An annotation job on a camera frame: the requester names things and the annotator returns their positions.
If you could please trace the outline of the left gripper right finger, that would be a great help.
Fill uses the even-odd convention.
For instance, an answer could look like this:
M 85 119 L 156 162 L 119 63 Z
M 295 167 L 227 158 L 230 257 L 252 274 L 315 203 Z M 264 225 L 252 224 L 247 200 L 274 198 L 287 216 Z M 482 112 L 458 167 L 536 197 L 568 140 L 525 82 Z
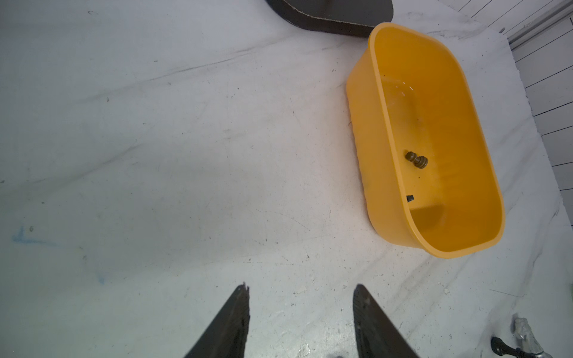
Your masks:
M 354 290 L 353 314 L 359 358 L 419 357 L 362 284 Z

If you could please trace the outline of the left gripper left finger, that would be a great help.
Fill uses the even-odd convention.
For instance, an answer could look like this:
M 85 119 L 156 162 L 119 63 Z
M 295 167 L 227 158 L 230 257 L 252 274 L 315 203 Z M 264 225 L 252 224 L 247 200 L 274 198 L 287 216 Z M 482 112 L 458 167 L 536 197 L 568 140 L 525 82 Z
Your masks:
M 249 288 L 238 286 L 185 357 L 244 357 L 249 332 Z

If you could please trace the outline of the silver chess piece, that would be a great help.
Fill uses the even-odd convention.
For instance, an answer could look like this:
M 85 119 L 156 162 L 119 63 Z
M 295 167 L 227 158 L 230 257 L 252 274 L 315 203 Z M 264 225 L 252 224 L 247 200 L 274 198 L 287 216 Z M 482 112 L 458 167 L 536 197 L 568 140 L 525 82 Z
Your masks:
M 526 318 L 513 318 L 513 335 L 526 357 L 552 358 L 552 355 L 537 341 Z

